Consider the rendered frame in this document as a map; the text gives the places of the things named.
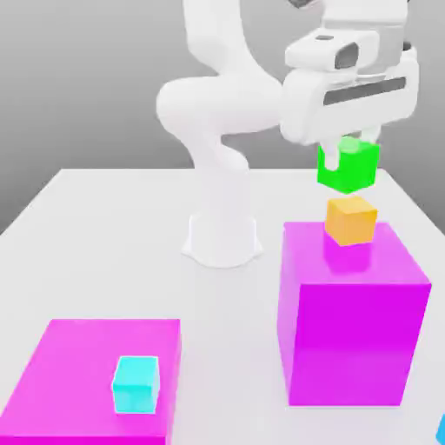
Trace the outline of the small green cube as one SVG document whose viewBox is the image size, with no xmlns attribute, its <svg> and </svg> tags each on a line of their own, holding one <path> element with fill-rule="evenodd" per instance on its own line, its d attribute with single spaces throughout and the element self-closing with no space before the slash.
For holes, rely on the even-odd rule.
<svg viewBox="0 0 445 445">
<path fill-rule="evenodd" d="M 317 181 L 343 194 L 365 189 L 375 183 L 380 146 L 376 143 L 344 136 L 339 144 L 340 160 L 337 170 L 325 167 L 322 147 L 317 154 Z"/>
</svg>

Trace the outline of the large tall magenta box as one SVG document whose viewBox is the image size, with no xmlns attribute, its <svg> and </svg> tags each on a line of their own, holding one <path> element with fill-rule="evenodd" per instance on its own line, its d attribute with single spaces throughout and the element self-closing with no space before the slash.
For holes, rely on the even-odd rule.
<svg viewBox="0 0 445 445">
<path fill-rule="evenodd" d="M 347 247 L 322 222 L 285 223 L 277 335 L 289 404 L 399 405 L 430 290 L 385 222 Z"/>
</svg>

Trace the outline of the small orange cube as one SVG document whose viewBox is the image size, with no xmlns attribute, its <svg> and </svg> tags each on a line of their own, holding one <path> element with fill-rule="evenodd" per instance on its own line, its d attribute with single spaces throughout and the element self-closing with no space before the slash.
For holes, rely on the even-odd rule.
<svg viewBox="0 0 445 445">
<path fill-rule="evenodd" d="M 326 233 L 340 246 L 372 242 L 377 209 L 360 196 L 329 199 Z"/>
</svg>

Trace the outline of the large flat magenta box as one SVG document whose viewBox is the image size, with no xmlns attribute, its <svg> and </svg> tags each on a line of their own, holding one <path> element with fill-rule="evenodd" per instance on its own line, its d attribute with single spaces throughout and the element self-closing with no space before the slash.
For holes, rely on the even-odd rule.
<svg viewBox="0 0 445 445">
<path fill-rule="evenodd" d="M 53 319 L 0 415 L 0 445 L 172 445 L 181 361 L 177 319 Z M 122 356 L 155 356 L 153 414 L 118 414 Z"/>
</svg>

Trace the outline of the small cyan cube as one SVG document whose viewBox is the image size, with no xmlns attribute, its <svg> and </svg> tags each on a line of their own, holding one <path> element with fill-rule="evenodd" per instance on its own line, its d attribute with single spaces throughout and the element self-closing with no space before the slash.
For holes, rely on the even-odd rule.
<svg viewBox="0 0 445 445">
<path fill-rule="evenodd" d="M 121 355 L 118 358 L 111 383 L 117 414 L 155 414 L 160 388 L 158 356 Z"/>
</svg>

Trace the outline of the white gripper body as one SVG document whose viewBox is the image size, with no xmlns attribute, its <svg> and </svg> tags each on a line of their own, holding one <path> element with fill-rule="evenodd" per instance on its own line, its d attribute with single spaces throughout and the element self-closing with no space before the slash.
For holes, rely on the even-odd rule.
<svg viewBox="0 0 445 445">
<path fill-rule="evenodd" d="M 302 145 L 373 129 L 410 117 L 416 107 L 420 69 L 416 48 L 377 79 L 355 72 L 293 70 L 282 86 L 280 130 Z"/>
</svg>

